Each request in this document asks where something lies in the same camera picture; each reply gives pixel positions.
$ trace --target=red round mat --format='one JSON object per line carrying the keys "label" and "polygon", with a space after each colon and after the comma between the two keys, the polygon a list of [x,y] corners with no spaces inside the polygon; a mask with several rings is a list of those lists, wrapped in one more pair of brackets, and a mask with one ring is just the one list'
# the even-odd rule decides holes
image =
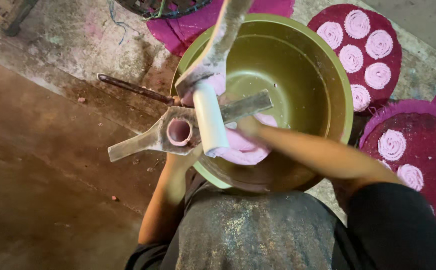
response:
{"label": "red round mat", "polygon": [[[406,149],[397,161],[385,160],[378,152],[378,140],[387,130],[401,132]],[[396,172],[410,164],[423,173],[424,186],[420,191],[433,207],[436,215],[436,106],[424,100],[404,100],[379,111],[365,127],[360,140],[361,151],[385,161]]]}
{"label": "red round mat", "polygon": [[[354,39],[350,37],[345,31],[345,18],[348,13],[353,10],[363,11],[370,19],[370,31],[365,37],[360,39]],[[379,15],[376,12],[362,9],[358,6],[351,4],[339,4],[323,9],[320,13],[318,13],[311,19],[311,21],[308,23],[308,27],[316,32],[323,23],[330,21],[334,23],[339,23],[343,30],[343,41],[341,42],[340,46],[338,46],[334,50],[336,55],[339,55],[341,48],[348,44],[357,46],[363,54],[362,68],[357,72],[347,73],[349,82],[352,85],[357,84],[366,87],[371,96],[371,102],[369,107],[382,107],[389,100],[391,94],[393,93],[393,90],[396,87],[396,83],[398,82],[401,69],[401,45],[396,38],[396,32],[391,26],[391,23],[384,16]],[[385,30],[393,40],[393,49],[391,50],[391,53],[388,56],[380,59],[371,58],[365,50],[365,44],[368,40],[368,37],[376,30]],[[385,63],[391,70],[391,79],[383,89],[373,89],[365,82],[365,70],[368,66],[374,63]]]}

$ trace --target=person's arm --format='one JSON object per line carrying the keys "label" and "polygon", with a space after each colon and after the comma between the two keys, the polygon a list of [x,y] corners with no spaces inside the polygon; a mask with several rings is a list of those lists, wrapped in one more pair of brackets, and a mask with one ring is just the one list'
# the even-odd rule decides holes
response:
{"label": "person's arm", "polygon": [[346,184],[346,193],[373,183],[402,182],[377,160],[358,150],[322,137],[270,127],[252,117],[239,121],[238,128],[247,136],[259,138],[272,148],[290,156],[336,184]]}
{"label": "person's arm", "polygon": [[201,144],[187,156],[167,153],[165,167],[141,223],[139,244],[171,241],[183,218],[186,170],[202,153]]}

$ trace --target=metal handle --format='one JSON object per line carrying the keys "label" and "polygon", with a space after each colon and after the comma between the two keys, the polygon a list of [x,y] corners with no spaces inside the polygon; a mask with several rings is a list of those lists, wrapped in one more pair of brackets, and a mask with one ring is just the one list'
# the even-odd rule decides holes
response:
{"label": "metal handle", "polygon": [[98,73],[97,78],[98,78],[98,80],[100,80],[104,83],[108,83],[108,84],[114,85],[116,87],[120,87],[120,88],[129,90],[129,91],[132,91],[134,93],[149,97],[150,99],[160,101],[167,106],[173,106],[173,104],[175,102],[173,97],[161,95],[153,90],[146,89],[144,87],[137,86],[137,85],[122,81],[122,80],[117,79],[117,78],[113,78],[113,77],[108,76],[108,75],[103,74],[103,73]]}

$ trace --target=white pvc pipe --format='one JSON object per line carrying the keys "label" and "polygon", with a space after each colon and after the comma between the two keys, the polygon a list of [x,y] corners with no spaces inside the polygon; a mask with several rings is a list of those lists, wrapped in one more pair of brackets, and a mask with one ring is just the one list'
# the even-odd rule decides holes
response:
{"label": "white pvc pipe", "polygon": [[209,83],[198,82],[193,93],[198,128],[205,155],[215,157],[215,150],[229,148],[225,125],[219,110],[218,99]]}

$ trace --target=dirty floor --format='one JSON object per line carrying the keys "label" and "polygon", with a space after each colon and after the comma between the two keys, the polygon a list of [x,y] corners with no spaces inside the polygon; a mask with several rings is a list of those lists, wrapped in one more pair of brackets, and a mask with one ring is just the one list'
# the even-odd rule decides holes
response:
{"label": "dirty floor", "polygon": [[[373,10],[358,0],[296,0],[291,18],[306,25],[325,7],[339,3]],[[110,19],[106,1],[38,1],[16,37],[0,32],[0,187],[16,187],[27,194],[23,198],[0,190],[0,197],[7,199],[0,202],[4,204],[0,205],[0,231],[17,224],[9,234],[16,241],[6,242],[5,236],[0,236],[0,260],[9,260],[11,265],[26,265],[36,256],[63,256],[66,254],[60,252],[76,246],[77,252],[84,252],[84,259],[70,259],[56,268],[100,265],[103,254],[110,258],[106,268],[121,268],[124,254],[136,241],[140,217],[165,156],[143,152],[112,164],[106,148],[147,130],[166,107],[99,83],[96,73],[168,94],[180,59],[149,33],[140,17],[118,4],[115,12],[117,21],[133,28],[121,45],[123,28]],[[403,47],[403,61],[392,98],[432,100],[436,50],[395,23],[393,26]],[[85,103],[79,103],[79,97],[85,98]],[[38,171],[24,169],[18,158],[33,160],[28,166]],[[44,177],[48,171],[53,173]],[[13,182],[12,175],[22,177]],[[20,181],[29,189],[24,190]],[[53,185],[59,186],[63,196],[51,190]],[[346,218],[329,181],[308,192],[342,220]],[[37,207],[43,196],[49,202]],[[120,202],[110,201],[111,196]],[[89,231],[87,222],[93,224]],[[12,233],[21,229],[26,230],[19,236]],[[52,242],[60,248],[44,246],[50,242],[44,241],[48,235],[40,230],[56,239]],[[66,237],[73,241],[64,241]],[[90,261],[94,256],[100,260]]]}

